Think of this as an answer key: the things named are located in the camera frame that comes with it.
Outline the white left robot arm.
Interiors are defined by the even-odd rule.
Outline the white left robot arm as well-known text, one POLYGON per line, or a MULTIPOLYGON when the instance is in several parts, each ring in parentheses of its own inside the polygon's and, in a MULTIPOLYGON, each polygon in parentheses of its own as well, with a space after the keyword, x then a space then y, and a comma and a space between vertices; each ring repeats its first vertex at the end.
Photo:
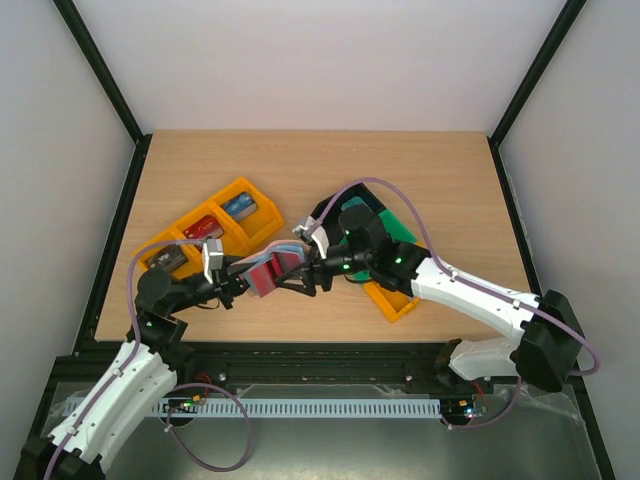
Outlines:
POLYGON ((231 308, 247 286, 239 257, 208 254, 204 269, 183 279, 153 268, 133 288, 133 322, 104 374, 75 410, 45 437, 24 444, 18 479, 103 479, 153 406, 193 376, 193 351, 174 315, 210 300, 231 308))

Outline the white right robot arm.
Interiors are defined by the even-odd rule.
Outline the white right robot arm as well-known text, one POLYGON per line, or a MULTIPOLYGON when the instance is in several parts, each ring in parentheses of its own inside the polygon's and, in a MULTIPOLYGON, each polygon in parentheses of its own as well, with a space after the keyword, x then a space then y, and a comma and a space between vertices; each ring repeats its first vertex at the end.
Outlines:
POLYGON ((343 211, 338 225, 344 243, 314 241, 307 259, 277 278, 278 287, 314 296, 318 289, 329 291, 337 276, 366 271, 388 291, 447 306, 498 332, 493 340, 445 345, 436 379, 450 392, 481 377, 501 376, 559 392, 573 375, 583 337, 563 294, 513 291, 461 272, 426 248, 393 240, 364 204, 343 211))

